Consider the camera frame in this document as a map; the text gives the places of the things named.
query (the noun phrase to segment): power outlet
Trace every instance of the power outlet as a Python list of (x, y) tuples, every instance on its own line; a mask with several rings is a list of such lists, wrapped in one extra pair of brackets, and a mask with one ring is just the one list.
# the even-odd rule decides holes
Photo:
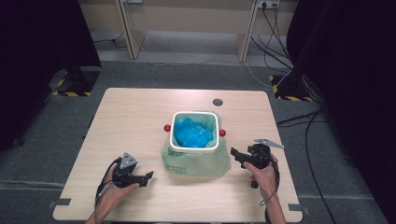
[(262, 8), (262, 3), (265, 2), (267, 4), (267, 7), (265, 9), (271, 9), (275, 7), (279, 7), (279, 2), (280, 0), (260, 0), (259, 1), (259, 8)]

